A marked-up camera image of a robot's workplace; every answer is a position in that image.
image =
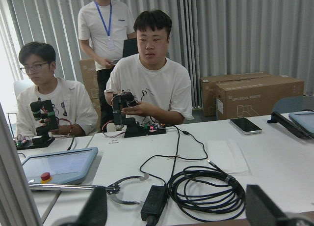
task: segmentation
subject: lanyard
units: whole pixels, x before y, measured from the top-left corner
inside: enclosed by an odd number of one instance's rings
[[[99,13],[100,18],[101,18],[101,20],[102,20],[102,22],[103,22],[103,25],[104,25],[105,30],[106,30],[106,32],[107,32],[107,35],[108,35],[108,37],[110,37],[111,15],[112,15],[112,4],[111,4],[111,1],[110,1],[109,30],[108,30],[107,27],[106,27],[106,23],[105,23],[105,21],[104,21],[104,19],[103,19],[103,15],[102,15],[102,13],[100,12],[100,9],[99,9],[99,6],[98,6],[98,3],[96,2],[96,0],[94,0],[94,3],[95,3],[95,5],[96,5],[96,7],[97,7],[98,13]]]

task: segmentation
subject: black bracket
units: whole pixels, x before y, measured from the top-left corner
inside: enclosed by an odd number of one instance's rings
[[[290,120],[287,118],[283,117],[281,114],[278,112],[273,112],[271,114],[271,119],[267,121],[268,124],[270,123],[280,123],[282,126],[284,126],[286,129],[289,130],[292,134],[297,136],[298,138],[301,139],[306,139],[309,138],[311,135],[305,132],[303,129],[292,123]]]

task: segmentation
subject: white t-shirt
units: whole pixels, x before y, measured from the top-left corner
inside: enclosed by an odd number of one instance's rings
[[[122,58],[124,40],[128,38],[127,34],[134,32],[134,17],[125,3],[111,0],[111,4],[110,40],[113,41],[114,49],[108,48],[107,32],[94,2],[90,2],[79,11],[78,38],[81,40],[91,38],[93,49],[98,56],[120,59]],[[99,6],[99,9],[109,30],[110,5]],[[104,69],[97,62],[95,64],[96,70]]]
[[[47,95],[38,92],[38,86],[33,85],[21,92],[17,98],[17,134],[24,136],[34,136],[36,128],[41,124],[34,119],[30,108],[32,102],[51,100],[54,104],[55,115],[58,118],[65,118],[72,124],[78,124],[88,135],[94,132],[97,124],[98,115],[88,96],[85,86],[78,81],[65,80],[57,78],[58,85],[56,89]],[[61,125],[69,125],[67,121],[60,120]]]
[[[185,119],[193,119],[191,80],[188,71],[167,58],[159,70],[142,65],[139,54],[122,58],[110,74],[105,92],[130,90],[136,100],[148,102],[165,111],[177,111]],[[155,122],[154,118],[133,116],[140,125]]]

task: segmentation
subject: universal robots box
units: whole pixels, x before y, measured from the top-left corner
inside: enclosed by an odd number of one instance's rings
[[[83,81],[90,99],[98,99],[98,83],[95,62],[92,59],[79,61]]]
[[[92,59],[83,59],[79,61],[80,70],[82,72],[83,81],[87,93],[92,101],[93,107],[98,114],[97,128],[100,127],[100,103],[98,98],[98,83],[95,62]]]
[[[303,89],[303,80],[289,76],[266,76],[217,84],[217,119],[271,114],[280,99],[302,96]]]
[[[202,90],[202,106],[204,116],[216,115],[216,84],[247,80],[252,78],[262,78],[270,76],[265,72],[257,73],[245,73],[245,74],[233,74],[233,75],[218,75],[218,76],[206,76],[200,78],[201,90]]]

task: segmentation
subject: wire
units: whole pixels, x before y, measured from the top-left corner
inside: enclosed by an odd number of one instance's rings
[[[69,137],[70,133],[71,133],[72,130],[73,130],[73,125],[72,125],[71,121],[69,121],[68,119],[65,119],[65,118],[58,118],[58,117],[56,117],[56,119],[58,120],[58,124],[59,124],[59,121],[60,121],[60,120],[64,120],[64,121],[69,122],[69,124],[70,124],[70,131],[69,131],[69,133],[68,133],[67,135],[61,136],[61,138],[67,138],[67,137]]]
[[[142,173],[147,173],[147,172],[145,172],[145,171],[143,170],[143,167],[146,165],[147,162],[149,162],[151,159],[156,158],[156,157],[174,158],[174,163],[173,163],[173,167],[172,167],[171,176],[173,176],[173,174],[174,174],[174,170],[175,170],[175,165],[176,165],[176,160],[177,160],[177,158],[182,159],[182,160],[187,160],[187,161],[201,161],[201,160],[206,160],[206,159],[208,159],[208,154],[206,153],[206,151],[205,151],[205,146],[204,146],[204,144],[203,144],[202,142],[196,140],[195,137],[194,137],[193,135],[191,135],[188,131],[182,131],[182,130],[179,129],[177,126],[175,126],[175,125],[173,125],[173,126],[174,126],[174,127],[177,129],[177,131],[178,131],[178,140],[177,140],[176,154],[175,154],[174,156],[167,156],[167,155],[154,155],[154,156],[151,156],[151,157],[150,157],[149,159],[147,159],[147,160],[141,165],[141,167],[139,168],[139,170],[140,170]],[[180,143],[180,132],[183,132],[184,134],[193,137],[193,138],[196,140],[196,142],[198,142],[199,144],[201,144],[202,149],[203,149],[203,152],[205,153],[205,157],[203,157],[203,158],[191,159],[191,158],[185,158],[185,157],[179,156],[179,155],[178,155],[178,152],[179,152],[179,143]],[[164,182],[164,184],[167,184],[166,181],[163,180],[162,178],[160,178],[160,177],[158,177],[158,176],[156,176],[156,175],[150,174],[150,173],[149,173],[149,175],[152,176],[152,177],[155,177],[155,178],[157,178],[157,179],[160,179],[161,181]]]
[[[26,158],[26,155],[24,154],[24,153],[21,153],[21,152],[18,152],[18,154],[20,155],[23,155],[24,156],[24,158]]]
[[[104,134],[107,138],[115,138],[115,137],[120,136],[120,135],[122,135],[122,134],[124,134],[124,133],[125,133],[125,131],[123,131],[123,132],[121,132],[121,133],[119,133],[119,134],[113,135],[113,136],[108,136],[107,134],[105,134],[105,133],[103,132],[103,134]]]
[[[311,110],[311,109],[304,109],[304,110],[301,110],[301,112],[314,112],[314,110]]]
[[[209,162],[209,164],[211,164],[213,168],[205,166],[189,166],[183,169],[183,171],[174,174],[177,159],[190,161],[200,161],[208,159],[208,154],[206,153],[205,146],[202,142],[198,141],[188,131],[181,130],[175,125],[174,127],[178,131],[176,154],[174,156],[154,155],[141,165],[140,171],[142,173],[146,173],[145,171],[142,170],[143,167],[147,162],[149,162],[151,159],[155,157],[174,158],[171,177],[168,183],[166,183],[165,180],[156,175],[150,174],[150,176],[160,179],[166,184],[169,196],[177,204],[177,206],[183,213],[201,222],[212,221],[197,218],[192,215],[192,212],[205,212],[214,214],[234,213],[233,216],[223,220],[235,219],[238,216],[240,216],[245,209],[245,191],[243,187],[240,185],[240,183],[234,177],[225,173],[214,163]],[[191,136],[197,143],[199,143],[202,146],[202,149],[206,157],[196,159],[180,157],[178,155],[180,132],[182,132],[185,135]],[[222,181],[223,183],[222,184],[213,183],[217,181],[218,182]],[[196,184],[208,185],[211,187],[219,188],[221,190],[219,190],[216,193],[212,193],[211,191],[209,194],[204,195],[188,194],[188,190],[191,185],[193,185],[194,188],[198,188]]]
[[[70,146],[68,147],[67,151],[71,150],[73,142],[74,142],[74,138],[75,138],[75,136],[73,135],[72,141],[71,141]]]
[[[113,119],[108,120],[103,126],[102,126],[102,132],[104,132],[104,127],[106,127],[109,123],[111,123]]]

